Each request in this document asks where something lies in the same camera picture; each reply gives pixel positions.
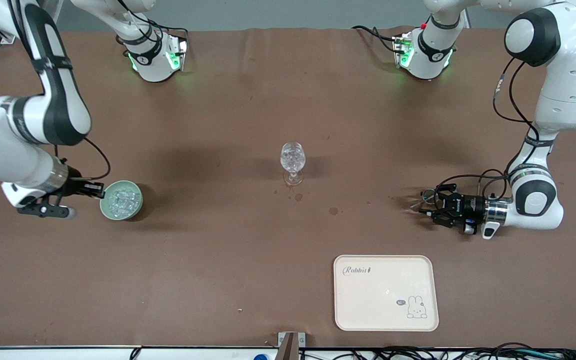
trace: metal bracket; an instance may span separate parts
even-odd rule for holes
[[[283,331],[280,333],[277,333],[277,346],[281,347],[282,343],[284,342],[284,339],[286,338],[286,335],[288,334],[295,334],[297,336],[297,344],[299,344],[299,347],[305,347],[306,346],[306,333],[305,332],[296,332],[296,331]]]
[[[471,28],[471,16],[468,14],[468,9],[463,9],[459,14],[459,17],[463,21],[463,28],[470,29]]]
[[[305,332],[280,332],[277,335],[279,350],[274,360],[298,360],[299,348],[306,346]]]

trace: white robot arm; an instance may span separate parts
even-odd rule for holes
[[[141,14],[155,0],[72,2],[117,33],[133,69],[144,80],[160,82],[182,69],[187,39],[167,34]],[[102,198],[103,184],[82,178],[79,171],[40,147],[73,146],[87,140],[90,114],[73,78],[73,66],[53,19],[35,0],[0,0],[0,31],[20,39],[43,85],[39,95],[0,96],[2,189],[20,214],[73,217],[73,209],[60,205],[62,197]],[[50,203],[50,196],[57,196],[56,203]]]
[[[90,131],[90,114],[82,101],[72,64],[53,19],[34,0],[0,0],[0,30],[16,35],[39,75],[43,93],[0,96],[0,182],[21,214],[72,217],[59,205],[62,196],[103,196],[103,185],[44,151],[41,144],[73,146]],[[57,195],[55,205],[48,196]]]
[[[182,71],[188,39],[168,34],[143,12],[156,0],[71,0],[78,8],[101,19],[128,49],[132,68],[147,82],[162,82]]]
[[[521,14],[557,0],[423,0],[430,18],[421,27],[395,38],[395,64],[416,78],[433,79],[448,66],[464,24],[460,14],[481,4],[495,12]]]
[[[462,224],[466,233],[475,233],[481,225],[485,239],[501,226],[551,230],[562,222],[563,207],[547,157],[559,132],[576,129],[576,0],[517,16],[506,29],[505,48],[530,66],[546,66],[535,119],[504,174],[512,197],[469,196],[458,193],[454,184],[441,185],[436,191],[442,208],[427,212],[437,224]]]

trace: brown tablecloth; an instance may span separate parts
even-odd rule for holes
[[[395,69],[365,35],[194,32],[188,71],[153,84],[113,34],[63,34],[89,137],[112,161],[106,183],[141,184],[146,205],[140,221],[113,222],[72,196],[76,219],[39,219],[0,190],[0,345],[262,346],[293,330],[311,346],[576,347],[576,131],[549,158],[566,209],[557,230],[503,228],[485,241],[432,225],[407,211],[411,196],[503,169],[526,132],[491,106],[503,31],[465,30],[432,81]],[[544,73],[519,73],[528,116]],[[0,95],[39,91],[21,46],[2,47]],[[505,98],[500,108],[511,114]],[[294,189],[279,164],[288,141],[307,157]],[[86,143],[60,155],[84,175],[105,170]],[[332,263],[343,254],[427,256],[437,330],[337,328]]]

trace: green bowl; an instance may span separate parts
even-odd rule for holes
[[[105,189],[99,201],[101,214],[110,220],[128,220],[137,215],[144,205],[144,196],[139,186],[132,181],[119,180]]]

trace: clear glass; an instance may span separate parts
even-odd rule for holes
[[[121,188],[110,194],[109,200],[108,210],[110,215],[115,218],[125,218],[137,210],[142,196],[132,191],[132,189]]]
[[[304,147],[298,142],[288,142],[281,148],[281,166],[286,170],[283,180],[294,187],[304,180],[302,169],[306,165]]]
[[[424,207],[424,205],[430,205],[430,207],[434,209],[435,189],[425,189],[420,195],[421,199],[412,203],[412,205],[410,205],[410,210],[418,212]]]

